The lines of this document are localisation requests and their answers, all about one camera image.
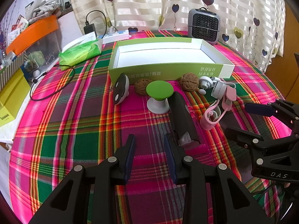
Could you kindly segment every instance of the plaid tablecloth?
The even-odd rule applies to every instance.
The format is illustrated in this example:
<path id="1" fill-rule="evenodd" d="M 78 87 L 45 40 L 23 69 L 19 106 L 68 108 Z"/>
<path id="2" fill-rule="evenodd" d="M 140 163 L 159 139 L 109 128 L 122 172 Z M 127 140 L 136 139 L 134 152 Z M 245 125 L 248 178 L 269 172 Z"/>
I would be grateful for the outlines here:
<path id="1" fill-rule="evenodd" d="M 186 32 L 136 32 L 131 39 L 163 36 L 186 37 Z M 172 183 L 163 146 L 164 135 L 171 130 L 168 114 L 152 114 L 146 106 L 149 97 L 137 95 L 133 85 L 130 96 L 122 104 L 113 105 L 107 74 L 113 46 L 114 43 L 107 44 L 101 56 L 77 66 L 73 81 L 61 92 L 29 103 L 16 133 L 9 171 L 13 210 L 23 223 L 29 222 L 73 166 L 99 164 L 125 144 L 130 133 L 135 135 L 137 146 L 131 179 L 126 186 L 116 188 L 118 223 L 181 223 L 185 186 Z M 237 101 L 220 124 L 204 131 L 199 119 L 215 99 L 209 93 L 203 96 L 182 92 L 177 81 L 171 82 L 174 90 L 183 94 L 202 143 L 188 154 L 204 164 L 225 163 L 249 191 L 260 191 L 269 181 L 251 176 L 249 152 L 228 141 L 223 131 L 231 125 L 261 134 L 264 139 L 289 135 L 290 129 L 277 119 L 244 111 L 245 103 L 266 104 L 282 96 L 264 74 L 236 51 L 222 43 L 215 48 L 235 64 L 228 81 L 237 85 Z M 52 69 L 34 97 L 49 95 L 69 77 L 70 70 Z M 283 195 L 281 189 L 274 187 L 260 200 L 273 223 L 279 216 Z"/>

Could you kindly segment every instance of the cardboard box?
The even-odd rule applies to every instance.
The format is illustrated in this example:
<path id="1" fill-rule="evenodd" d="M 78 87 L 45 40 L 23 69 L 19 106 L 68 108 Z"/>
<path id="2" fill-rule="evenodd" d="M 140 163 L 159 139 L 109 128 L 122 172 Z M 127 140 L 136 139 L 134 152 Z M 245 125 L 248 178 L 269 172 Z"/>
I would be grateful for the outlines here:
<path id="1" fill-rule="evenodd" d="M 22 70 L 18 69 L 0 92 L 0 126 L 16 118 L 29 90 Z"/>
<path id="2" fill-rule="evenodd" d="M 233 70 L 234 64 L 206 41 L 175 37 L 119 41 L 108 67 L 113 84 L 121 73 L 134 84 L 140 78 L 178 80 L 188 72 L 230 78 Z"/>

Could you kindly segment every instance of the plastic storage box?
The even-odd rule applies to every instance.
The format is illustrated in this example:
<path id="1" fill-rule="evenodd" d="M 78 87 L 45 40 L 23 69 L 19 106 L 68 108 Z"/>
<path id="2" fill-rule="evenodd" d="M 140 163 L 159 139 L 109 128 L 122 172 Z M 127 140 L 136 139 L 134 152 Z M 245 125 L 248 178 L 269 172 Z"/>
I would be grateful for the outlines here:
<path id="1" fill-rule="evenodd" d="M 42 19 L 26 28 L 6 49 L 6 53 L 23 53 L 24 65 L 21 69 L 27 80 L 38 77 L 58 58 L 60 48 L 56 29 L 56 16 Z"/>

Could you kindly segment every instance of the white stand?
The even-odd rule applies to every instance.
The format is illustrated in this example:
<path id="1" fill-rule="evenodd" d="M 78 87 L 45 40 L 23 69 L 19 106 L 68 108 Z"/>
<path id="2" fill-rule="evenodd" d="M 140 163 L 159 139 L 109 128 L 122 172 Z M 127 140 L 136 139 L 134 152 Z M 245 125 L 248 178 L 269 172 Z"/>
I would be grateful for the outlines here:
<path id="1" fill-rule="evenodd" d="M 150 98 L 147 101 L 147 108 L 154 114 L 165 114 L 169 111 L 169 105 L 167 99 L 157 101 L 154 98 Z"/>

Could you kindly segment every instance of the heater grille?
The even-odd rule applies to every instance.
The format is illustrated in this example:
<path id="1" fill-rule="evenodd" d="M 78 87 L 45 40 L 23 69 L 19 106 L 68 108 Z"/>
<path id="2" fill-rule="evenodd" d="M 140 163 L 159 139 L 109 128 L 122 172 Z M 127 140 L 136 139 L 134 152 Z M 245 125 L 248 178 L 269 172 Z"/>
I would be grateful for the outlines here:
<path id="1" fill-rule="evenodd" d="M 210 42 L 216 41 L 218 23 L 219 21 L 215 17 L 207 16 L 205 14 L 194 14 L 192 23 L 192 37 Z"/>

